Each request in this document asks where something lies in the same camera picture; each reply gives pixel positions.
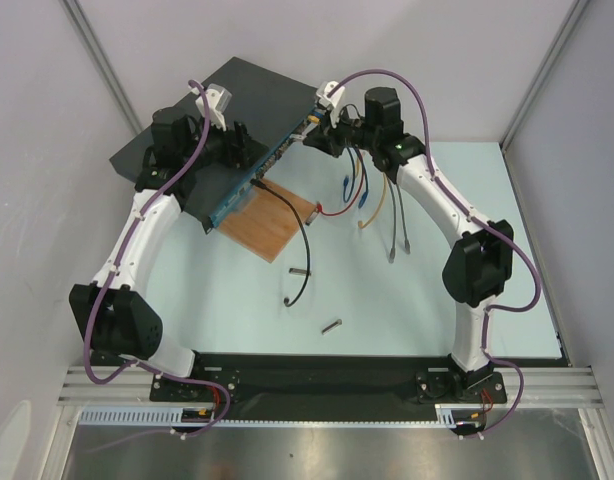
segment gray cable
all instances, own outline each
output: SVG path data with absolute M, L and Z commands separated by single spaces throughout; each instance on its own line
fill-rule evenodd
M 403 232 L 405 233 L 405 253 L 409 255 L 411 253 L 411 245 L 409 245 L 409 239 L 407 238 L 407 224 L 405 223 L 405 208 L 403 207 L 403 196 L 400 193 L 400 185 L 396 184 L 396 191 L 398 192 L 398 202 L 400 202 L 400 218 L 403 221 Z
M 394 263 L 394 259 L 396 258 L 396 196 L 394 195 L 394 187 L 391 184 L 391 180 L 387 181 L 387 185 L 389 185 L 389 193 L 391 193 L 391 205 L 394 210 L 394 233 L 391 236 L 389 263 Z

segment white table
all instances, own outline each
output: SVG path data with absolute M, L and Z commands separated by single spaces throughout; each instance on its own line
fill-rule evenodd
M 495 143 L 435 143 L 432 155 L 454 185 L 493 220 L 506 219 L 516 241 L 529 252 L 507 171 Z M 165 240 L 154 266 L 147 301 L 165 331 L 200 352 L 440 356 L 450 352 L 455 307 L 441 280 L 449 255 L 440 230 L 405 194 L 411 255 L 402 249 L 398 225 L 396 261 L 389 264 L 392 207 L 389 194 L 376 221 L 363 231 L 382 190 L 381 174 L 367 159 L 370 194 L 366 205 L 340 217 L 319 216 L 307 228 L 313 277 L 298 303 L 286 308 L 305 267 L 300 234 L 269 264 L 218 231 L 205 235 L 198 221 L 183 214 Z M 292 146 L 269 172 L 270 180 L 326 211 L 342 204 L 342 180 L 351 173 L 339 159 Z M 500 301 L 524 305 L 533 294 L 531 276 L 514 257 L 514 271 Z M 343 325 L 323 336 L 336 319 Z M 544 298 L 531 312 L 496 312 L 492 325 L 495 355 L 560 357 Z

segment black panel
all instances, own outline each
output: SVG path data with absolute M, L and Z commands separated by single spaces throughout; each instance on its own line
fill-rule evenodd
M 202 82 L 205 87 L 211 83 L 225 87 L 232 94 L 225 111 L 227 123 L 243 122 L 251 137 L 268 147 L 257 165 L 276 150 L 315 104 L 315 88 L 236 57 Z M 180 86 L 181 91 L 186 88 L 186 85 Z M 176 106 L 198 119 L 200 114 L 195 99 L 195 95 L 189 93 Z M 135 182 L 142 169 L 145 150 L 152 143 L 151 131 L 147 128 L 111 158 L 116 172 Z M 255 170 L 256 166 L 250 170 L 236 170 L 220 164 L 201 169 L 196 173 L 196 187 L 185 211 L 207 227 L 207 218 Z

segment brown wooden block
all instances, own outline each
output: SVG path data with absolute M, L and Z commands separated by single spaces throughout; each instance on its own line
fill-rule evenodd
M 265 184 L 294 206 L 303 223 L 316 210 L 316 205 L 280 185 L 269 180 Z M 254 192 L 249 204 L 230 213 L 218 231 L 271 263 L 298 232 L 298 222 L 291 209 L 271 193 L 255 187 Z

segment circuit board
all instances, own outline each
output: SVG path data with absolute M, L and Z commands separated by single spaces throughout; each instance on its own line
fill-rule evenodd
M 220 225 L 240 199 L 247 194 L 249 180 L 260 178 L 289 148 L 289 136 L 304 129 L 312 111 L 316 89 L 291 78 L 233 57 L 202 84 L 214 83 L 232 94 L 225 111 L 228 125 L 245 124 L 254 140 L 267 147 L 266 152 L 248 170 L 212 164 L 196 172 L 196 187 L 185 211 L 201 221 L 206 232 Z M 188 115 L 199 118 L 195 95 L 189 93 L 177 104 Z M 149 128 L 125 145 L 110 161 L 118 174 L 135 182 L 142 169 L 145 150 L 152 145 Z

